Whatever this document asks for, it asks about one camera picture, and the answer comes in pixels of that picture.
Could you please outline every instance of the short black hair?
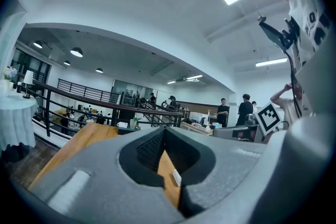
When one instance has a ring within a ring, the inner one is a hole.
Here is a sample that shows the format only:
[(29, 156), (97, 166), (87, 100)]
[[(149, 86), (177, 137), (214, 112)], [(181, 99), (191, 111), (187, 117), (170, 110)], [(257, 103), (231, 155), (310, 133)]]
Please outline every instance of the short black hair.
[(243, 99), (250, 100), (251, 96), (247, 93), (243, 95)]

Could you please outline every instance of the window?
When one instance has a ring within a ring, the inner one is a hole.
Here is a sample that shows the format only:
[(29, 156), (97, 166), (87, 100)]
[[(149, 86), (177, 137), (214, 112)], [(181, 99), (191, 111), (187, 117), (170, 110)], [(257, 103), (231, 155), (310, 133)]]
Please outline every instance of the window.
[(10, 66), (16, 68), (18, 72), (23, 74), (25, 74), (27, 70), (32, 71), (34, 74), (33, 78), (43, 83), (46, 83), (50, 70), (50, 65), (47, 63), (44, 63), (18, 49), (14, 52)]

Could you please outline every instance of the round table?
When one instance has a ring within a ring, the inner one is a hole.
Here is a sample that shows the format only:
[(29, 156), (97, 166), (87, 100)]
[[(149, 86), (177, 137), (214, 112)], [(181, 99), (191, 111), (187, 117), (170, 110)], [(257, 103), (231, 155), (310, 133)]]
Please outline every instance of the round table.
[(8, 97), (0, 97), (0, 156), (7, 146), (20, 143), (35, 147), (32, 117), (37, 111), (36, 99), (24, 99), (23, 93), (11, 91)]

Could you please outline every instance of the white t-shirt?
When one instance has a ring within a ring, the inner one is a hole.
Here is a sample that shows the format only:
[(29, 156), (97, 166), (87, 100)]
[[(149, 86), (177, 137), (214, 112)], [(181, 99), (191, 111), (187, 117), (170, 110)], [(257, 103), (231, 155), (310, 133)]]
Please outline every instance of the white t-shirt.
[[(278, 101), (280, 108), (283, 109), (285, 112), (285, 116), (283, 117), (283, 120), (284, 120), (283, 129), (287, 130), (288, 127), (290, 127), (298, 119), (298, 116), (295, 110), (294, 100), (287, 99), (287, 98), (279, 98), (277, 101)], [(297, 101), (298, 101), (300, 109), (302, 110), (302, 101), (301, 100), (297, 100)]]
[(330, 31), (334, 24), (323, 0), (289, 0), (289, 6), (289, 15), (301, 29), (298, 44), (291, 47), (298, 71), (320, 46), (334, 40), (336, 35)]

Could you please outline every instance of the person's hand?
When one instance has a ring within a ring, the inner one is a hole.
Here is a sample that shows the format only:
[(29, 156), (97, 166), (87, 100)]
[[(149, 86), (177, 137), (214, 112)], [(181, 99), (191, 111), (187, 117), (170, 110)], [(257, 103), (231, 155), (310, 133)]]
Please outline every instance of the person's hand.
[(286, 84), (284, 87), (284, 90), (287, 92), (292, 88), (292, 85), (290, 83)]

